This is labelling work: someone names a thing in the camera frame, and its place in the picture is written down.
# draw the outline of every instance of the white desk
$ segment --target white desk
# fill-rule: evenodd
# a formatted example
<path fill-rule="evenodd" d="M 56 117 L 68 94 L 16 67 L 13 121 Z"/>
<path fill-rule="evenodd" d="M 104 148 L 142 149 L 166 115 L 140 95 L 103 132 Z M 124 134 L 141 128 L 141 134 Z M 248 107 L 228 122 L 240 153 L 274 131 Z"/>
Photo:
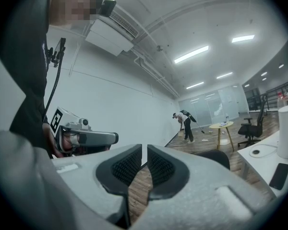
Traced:
<path fill-rule="evenodd" d="M 271 147 L 265 146 L 263 144 L 278 146 L 278 140 L 279 140 L 279 131 L 275 132 L 266 139 L 256 143 L 255 145 L 249 146 L 247 148 L 238 151 L 238 154 L 240 155 L 243 161 L 241 168 L 241 177 L 243 179 L 246 179 L 248 169 L 250 167 L 259 176 L 260 180 L 264 183 L 268 191 L 274 197 L 279 197 L 288 191 L 288 175 L 282 190 L 277 190 L 269 186 L 269 183 L 275 173 L 277 165 L 279 163 L 288 164 L 288 159 L 283 159 L 279 157 L 276 152 L 267 155 L 263 158 L 254 158 L 250 156 L 250 151 L 252 151 L 252 149 L 254 148 L 256 148 L 259 151 L 262 151 L 264 149 L 272 150 Z"/>

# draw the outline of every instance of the smartphone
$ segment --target smartphone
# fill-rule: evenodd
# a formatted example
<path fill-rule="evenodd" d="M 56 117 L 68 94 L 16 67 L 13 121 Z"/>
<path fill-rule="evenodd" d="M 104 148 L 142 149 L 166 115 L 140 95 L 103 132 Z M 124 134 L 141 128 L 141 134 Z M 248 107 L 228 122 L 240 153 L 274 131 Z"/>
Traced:
<path fill-rule="evenodd" d="M 115 0 L 104 0 L 101 5 L 100 16 L 109 17 L 116 5 Z"/>
<path fill-rule="evenodd" d="M 277 190 L 282 190 L 288 175 L 288 164 L 279 163 L 269 186 Z"/>

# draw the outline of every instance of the round table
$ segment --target round table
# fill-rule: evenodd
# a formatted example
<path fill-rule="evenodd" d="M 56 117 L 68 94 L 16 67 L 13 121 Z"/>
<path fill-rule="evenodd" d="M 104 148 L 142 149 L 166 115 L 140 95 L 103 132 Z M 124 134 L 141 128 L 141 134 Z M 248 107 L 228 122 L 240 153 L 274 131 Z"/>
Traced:
<path fill-rule="evenodd" d="M 211 129 L 218 129 L 218 133 L 217 133 L 217 147 L 216 147 L 217 150 L 220 148 L 221 129 L 222 128 L 226 128 L 228 136 L 229 136 L 229 140 L 230 140 L 230 143 L 231 143 L 232 151 L 234 151 L 234 145 L 232 144 L 232 140 L 231 140 L 230 133 L 229 133 L 229 130 L 228 130 L 228 127 L 233 125 L 233 124 L 234 124 L 234 122 L 229 121 L 224 126 L 220 126 L 221 125 L 220 123 L 213 124 L 213 125 L 209 126 L 209 128 L 211 128 Z"/>

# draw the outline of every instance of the bottle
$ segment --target bottle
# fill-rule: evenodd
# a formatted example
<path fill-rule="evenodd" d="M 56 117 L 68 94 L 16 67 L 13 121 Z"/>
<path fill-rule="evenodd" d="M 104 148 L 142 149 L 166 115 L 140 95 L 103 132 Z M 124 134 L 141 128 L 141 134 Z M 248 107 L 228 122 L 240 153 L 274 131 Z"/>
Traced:
<path fill-rule="evenodd" d="M 278 92 L 278 99 L 277 99 L 277 109 L 279 110 L 280 108 L 282 108 L 283 106 L 285 106 L 284 100 L 283 100 L 283 94 L 282 92 Z"/>

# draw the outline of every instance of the black shirt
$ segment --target black shirt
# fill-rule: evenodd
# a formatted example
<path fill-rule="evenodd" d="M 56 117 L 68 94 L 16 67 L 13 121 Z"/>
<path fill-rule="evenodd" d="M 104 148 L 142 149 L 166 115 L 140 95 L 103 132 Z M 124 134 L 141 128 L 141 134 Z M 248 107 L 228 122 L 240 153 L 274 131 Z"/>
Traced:
<path fill-rule="evenodd" d="M 13 8 L 0 39 L 0 59 L 25 93 L 10 131 L 48 151 L 42 130 L 47 76 L 49 0 L 20 0 Z"/>

